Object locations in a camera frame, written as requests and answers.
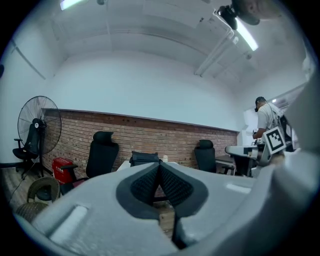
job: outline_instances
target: brick wall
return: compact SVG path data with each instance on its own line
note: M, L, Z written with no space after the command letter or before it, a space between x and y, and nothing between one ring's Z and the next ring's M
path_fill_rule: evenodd
M79 166L75 169L77 178L86 176L90 143L98 131L114 132L112 139L119 144L114 171L124 160L129 160L132 151L158 152L160 158L167 155L169 161L198 168L194 148L200 139L213 142L216 156L225 155L227 145L237 145L235 131L120 115L64 110L60 113L61 136L54 150L43 156L43 165L51 170L54 158L70 159Z

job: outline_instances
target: cable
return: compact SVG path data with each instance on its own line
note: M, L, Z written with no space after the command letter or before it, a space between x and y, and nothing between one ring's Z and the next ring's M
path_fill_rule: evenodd
M14 196L14 193L16 192L16 190L19 188L20 184L22 183L22 181L25 179L25 177L27 177L28 172L32 169L32 167L34 167L34 165L36 164L37 160L39 159L39 156L36 158L36 160L34 161L33 165L30 167L30 169L25 173L24 177L22 177L19 185L15 188L15 190L12 192L11 196L10 196L10 200L8 202L8 204L10 204L12 197Z

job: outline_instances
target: ceiling light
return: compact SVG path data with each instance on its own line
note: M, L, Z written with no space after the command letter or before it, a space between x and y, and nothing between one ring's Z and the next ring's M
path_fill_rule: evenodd
M83 1L83 0L63 0L60 3L61 10L63 11L65 9L69 8L70 6L73 6L81 1Z
M238 18L235 18L235 19L236 19L236 23L237 23L236 30L243 37L243 39L247 42L247 44L250 46L252 51L255 51L256 49L258 49L259 46L258 46L256 40L253 38L253 36L250 34L250 32L247 30L247 28L243 25L243 23Z

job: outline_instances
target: red box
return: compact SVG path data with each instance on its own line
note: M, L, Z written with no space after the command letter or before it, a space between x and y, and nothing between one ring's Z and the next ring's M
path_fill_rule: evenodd
M61 169L61 166L72 165L73 163L69 160L61 157L55 158L52 161L53 176L60 184L73 182L73 179L67 169Z

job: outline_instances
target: table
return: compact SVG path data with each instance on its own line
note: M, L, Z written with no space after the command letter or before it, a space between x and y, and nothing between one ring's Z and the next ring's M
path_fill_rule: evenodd
M129 160L125 160L116 171L121 171L123 169L130 168L131 167L130 165L131 165L131 163L129 163Z
M230 157L230 155L228 155L228 154L223 155L223 156L217 156L215 158L215 162L219 163L219 164L226 165L226 166L236 167L234 159L232 157Z

